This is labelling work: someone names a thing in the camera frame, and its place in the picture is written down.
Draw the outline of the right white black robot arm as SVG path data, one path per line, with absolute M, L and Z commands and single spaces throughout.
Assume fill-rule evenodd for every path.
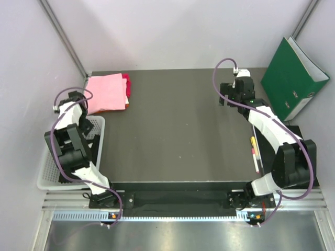
M 246 184 L 244 200 L 258 206 L 277 190 L 296 185 L 312 186 L 316 177 L 316 144 L 288 129 L 263 99 L 256 98 L 254 81 L 247 69 L 233 68 L 233 83 L 220 85 L 220 102 L 236 107 L 269 142 L 275 156 L 271 171 Z

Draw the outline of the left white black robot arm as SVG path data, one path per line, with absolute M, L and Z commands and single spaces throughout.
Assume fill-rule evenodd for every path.
M 53 111 L 59 116 L 53 130 L 44 134 L 60 171 L 59 182 L 83 182 L 91 191 L 83 195 L 89 199 L 90 208 L 113 208 L 120 203 L 119 195 L 96 166 L 101 136 L 92 134 L 94 124 L 87 118 L 88 98 L 74 88 L 68 92 L 66 99 L 54 101 Z

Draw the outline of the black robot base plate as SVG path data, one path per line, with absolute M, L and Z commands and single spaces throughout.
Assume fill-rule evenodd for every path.
M 236 210 L 275 208 L 274 195 L 249 198 L 245 181 L 115 182 L 121 200 L 107 192 L 90 196 L 91 209 L 123 209 L 132 217 L 235 216 Z

